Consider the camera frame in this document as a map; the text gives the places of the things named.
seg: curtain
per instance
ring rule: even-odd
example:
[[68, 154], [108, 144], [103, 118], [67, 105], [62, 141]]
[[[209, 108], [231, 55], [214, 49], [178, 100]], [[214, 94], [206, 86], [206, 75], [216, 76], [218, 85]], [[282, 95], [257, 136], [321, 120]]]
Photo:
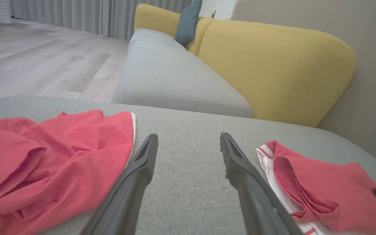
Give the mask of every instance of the curtain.
[[139, 3], [180, 13], [190, 0], [12, 0], [15, 18], [130, 40]]

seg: throw pillow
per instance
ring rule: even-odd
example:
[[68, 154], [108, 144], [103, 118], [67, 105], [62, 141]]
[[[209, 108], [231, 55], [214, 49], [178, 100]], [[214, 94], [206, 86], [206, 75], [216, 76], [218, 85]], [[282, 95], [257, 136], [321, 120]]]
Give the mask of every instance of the throw pillow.
[[195, 28], [197, 27], [198, 15], [200, 14], [203, 0], [193, 0], [179, 16], [178, 29], [176, 30], [175, 40], [182, 45], [193, 40], [195, 37]]

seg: white ribbed vase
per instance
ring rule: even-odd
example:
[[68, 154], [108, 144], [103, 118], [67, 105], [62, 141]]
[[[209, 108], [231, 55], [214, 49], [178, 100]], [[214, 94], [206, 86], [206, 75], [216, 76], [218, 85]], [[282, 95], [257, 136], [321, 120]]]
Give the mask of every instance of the white ribbed vase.
[[11, 0], [0, 0], [0, 25], [12, 25]]

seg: folded red garment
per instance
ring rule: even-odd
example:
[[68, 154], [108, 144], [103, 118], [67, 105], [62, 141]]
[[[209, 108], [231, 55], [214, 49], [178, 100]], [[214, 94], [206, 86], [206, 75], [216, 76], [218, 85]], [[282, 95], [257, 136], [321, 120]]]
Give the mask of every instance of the folded red garment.
[[291, 213], [294, 219], [321, 220], [335, 232], [376, 234], [376, 183], [358, 163], [306, 159], [277, 141], [265, 144], [274, 152], [278, 184], [303, 207]]
[[36, 234], [97, 208], [133, 140], [127, 112], [62, 112], [40, 124], [0, 120], [0, 234]]

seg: floor plank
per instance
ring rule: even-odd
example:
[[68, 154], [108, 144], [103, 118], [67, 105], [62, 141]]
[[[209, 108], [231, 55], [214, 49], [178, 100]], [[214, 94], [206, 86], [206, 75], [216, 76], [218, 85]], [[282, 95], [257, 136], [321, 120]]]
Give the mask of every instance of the floor plank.
[[0, 98], [110, 102], [128, 41], [14, 19], [0, 25]]

